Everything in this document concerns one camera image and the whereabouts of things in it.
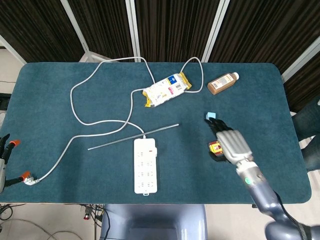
bottle cap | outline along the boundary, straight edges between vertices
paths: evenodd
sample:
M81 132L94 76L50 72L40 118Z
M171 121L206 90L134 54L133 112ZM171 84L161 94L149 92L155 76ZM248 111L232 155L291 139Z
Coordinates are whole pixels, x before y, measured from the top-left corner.
M238 80L239 79L239 74L237 72L233 72L232 74L235 75L235 80Z

blue carpet table surface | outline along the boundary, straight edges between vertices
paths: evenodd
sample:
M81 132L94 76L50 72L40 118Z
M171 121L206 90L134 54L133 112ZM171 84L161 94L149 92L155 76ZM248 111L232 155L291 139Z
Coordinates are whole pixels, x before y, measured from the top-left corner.
M70 138L79 134L105 133L122 123L81 125L70 105L71 88L87 78L97 63L39 62L20 71L0 135L21 144L12 151L7 179L31 171L38 178L55 164ZM183 63L150 63L156 81L179 73ZM87 148L139 134L124 130L101 137L75 139L58 167L42 182L19 183L5 188L0 202L8 203L118 203L118 204L225 204L252 203L235 166L215 162L208 143L216 140L204 118L217 118L239 130L248 142L256 163L284 203L302 203L311 188L298 139L291 120L281 75L270 63L204 63L200 93L184 93L154 108L134 94L130 121L151 131L167 125L181 126L150 134L157 147L157 193L134 193L133 140L88 151ZM234 86L212 95L208 82L237 72ZM198 63L184 73L201 85ZM86 123L126 120L130 92L152 84L144 63L104 63L96 74L73 92L75 111Z

power strip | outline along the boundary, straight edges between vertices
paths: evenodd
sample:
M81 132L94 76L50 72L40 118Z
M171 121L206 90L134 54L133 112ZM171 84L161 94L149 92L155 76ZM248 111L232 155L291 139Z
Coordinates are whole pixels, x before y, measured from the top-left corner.
M157 148L153 138L138 138L134 149L134 192L148 196L157 192Z

metal rod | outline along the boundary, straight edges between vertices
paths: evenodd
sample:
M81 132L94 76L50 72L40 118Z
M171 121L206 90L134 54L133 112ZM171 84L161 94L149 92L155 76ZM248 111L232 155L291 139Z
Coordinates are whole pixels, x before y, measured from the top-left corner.
M129 139L135 139L135 138L141 137L143 135L153 134L155 132L159 132L159 131L162 131L162 130L174 128L174 127L177 127L177 126L179 126L179 123L173 124L173 125L169 125L169 126L164 126L164 127L158 128L156 130L148 131L148 132L145 132L145 133L140 133L140 134L137 134L137 135L134 135L134 136L125 137L125 138L122 138L122 139L119 139L119 140L116 140L116 141L112 141L112 142L108 142L106 144L102 144L102 145L99 145L99 146L90 147L90 148L88 148L88 150L102 148L102 147L105 147L105 146L108 146L108 145L111 145L111 144L117 144L117 143L129 140Z

dark curtain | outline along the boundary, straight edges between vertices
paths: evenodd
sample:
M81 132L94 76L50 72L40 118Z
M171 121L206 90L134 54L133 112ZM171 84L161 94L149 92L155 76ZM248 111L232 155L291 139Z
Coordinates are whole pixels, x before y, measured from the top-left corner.
M284 89L293 112L299 112L320 95L320 52L284 83Z
M149 62L202 58L219 0L136 0L141 56Z
M133 57L125 0L69 0L89 50L111 59Z
M320 35L319 12L319 0L231 0L209 62L267 62L283 73Z
M0 0L0 35L27 62L78 62L84 54L59 0Z

